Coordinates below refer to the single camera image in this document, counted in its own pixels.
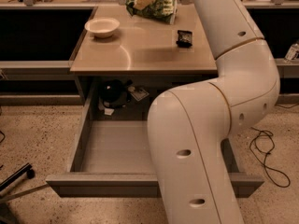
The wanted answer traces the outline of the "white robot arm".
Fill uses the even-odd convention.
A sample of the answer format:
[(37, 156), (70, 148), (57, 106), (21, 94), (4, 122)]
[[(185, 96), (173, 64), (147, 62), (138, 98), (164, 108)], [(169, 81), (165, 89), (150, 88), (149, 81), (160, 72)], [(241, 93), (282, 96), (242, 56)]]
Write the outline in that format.
[(267, 42), (240, 0), (193, 0), (218, 77), (160, 94), (149, 149), (169, 224), (244, 224), (221, 142), (269, 113), (280, 88)]

